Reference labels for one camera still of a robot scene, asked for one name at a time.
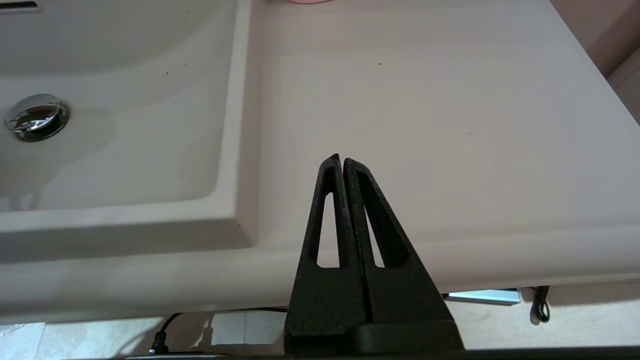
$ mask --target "electrical cable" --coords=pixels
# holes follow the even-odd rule
[[[170,324],[172,321],[174,321],[174,319],[175,319],[175,318],[177,318],[177,317],[178,317],[178,316],[180,316],[180,315],[182,315],[182,313],[175,313],[175,314],[173,314],[173,315],[169,316],[169,319],[167,319],[167,320],[164,322],[164,325],[162,325],[162,327],[160,328],[160,331],[165,332],[165,331],[166,331],[167,326],[169,326],[169,324]]]
[[[287,312],[287,309],[284,309],[282,307],[255,307],[255,308],[246,309],[246,310],[274,311],[276,313],[286,313]],[[166,344],[165,344],[165,341],[166,341],[166,328],[169,326],[169,324],[171,324],[172,321],[175,320],[175,318],[177,318],[180,315],[182,315],[182,313],[175,313],[175,314],[169,316],[168,319],[166,319],[166,321],[164,322],[164,324],[160,328],[160,331],[158,331],[156,333],[156,335],[154,336],[154,343],[151,345],[151,348],[149,349],[149,354],[152,354],[152,355],[169,354],[169,347],[166,346]]]
[[[169,324],[172,321],[174,321],[175,318],[177,318],[180,315],[182,315],[182,313],[175,313],[169,316],[169,319],[167,319],[164,322],[164,324],[160,328],[160,331],[158,331],[154,336],[154,343],[151,344],[151,348],[149,349],[149,354],[151,355],[169,354],[169,347],[166,346],[166,344],[164,343],[166,341],[166,328],[167,326],[169,326]]]
[[[538,286],[533,289],[536,293],[533,297],[533,304],[531,305],[531,314],[536,317],[540,322],[548,322],[551,319],[551,312],[549,311],[549,304],[547,304],[547,294],[549,293],[548,286]]]

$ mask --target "sink drain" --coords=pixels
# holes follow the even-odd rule
[[[57,97],[38,94],[13,105],[4,118],[4,126],[22,141],[37,142],[62,130],[69,115],[69,107]]]

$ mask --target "white countertop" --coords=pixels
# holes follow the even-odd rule
[[[265,37],[257,245],[2,265],[0,323],[286,304],[335,152],[442,292],[640,277],[640,129],[548,2],[272,0]]]

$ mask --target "white sink basin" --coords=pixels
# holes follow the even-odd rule
[[[72,114],[41,142],[0,129],[0,262],[251,246],[260,2],[42,5],[0,15],[0,108]]]

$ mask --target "black clamp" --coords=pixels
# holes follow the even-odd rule
[[[340,267],[317,265],[333,193]],[[367,217],[385,267],[375,265]],[[287,354],[464,350],[458,328],[369,169],[338,154],[320,166],[289,312]]]

